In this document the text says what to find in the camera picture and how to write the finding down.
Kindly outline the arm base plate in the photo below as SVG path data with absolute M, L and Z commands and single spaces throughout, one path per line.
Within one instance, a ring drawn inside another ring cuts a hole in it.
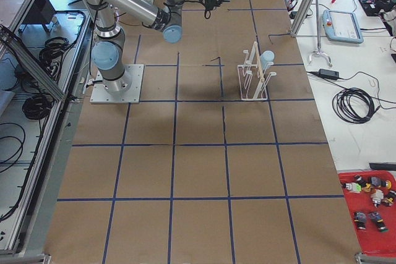
M 103 78 L 98 70 L 90 102 L 93 104 L 138 104 L 144 76 L 143 64 L 125 64 L 123 76 L 114 81 Z

